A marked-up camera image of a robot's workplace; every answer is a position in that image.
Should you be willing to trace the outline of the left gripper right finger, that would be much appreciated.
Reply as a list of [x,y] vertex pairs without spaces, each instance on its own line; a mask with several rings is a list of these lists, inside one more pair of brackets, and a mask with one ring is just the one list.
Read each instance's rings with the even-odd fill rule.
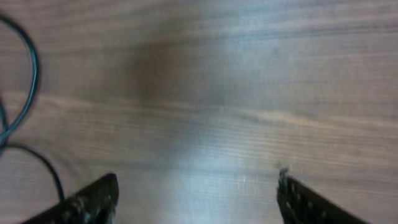
[[366,224],[289,174],[279,171],[277,203],[284,224]]

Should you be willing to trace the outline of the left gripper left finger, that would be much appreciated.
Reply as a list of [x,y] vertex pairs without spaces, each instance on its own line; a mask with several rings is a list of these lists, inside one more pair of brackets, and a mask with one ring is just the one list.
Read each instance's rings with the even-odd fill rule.
[[115,224],[118,178],[108,173],[22,224]]

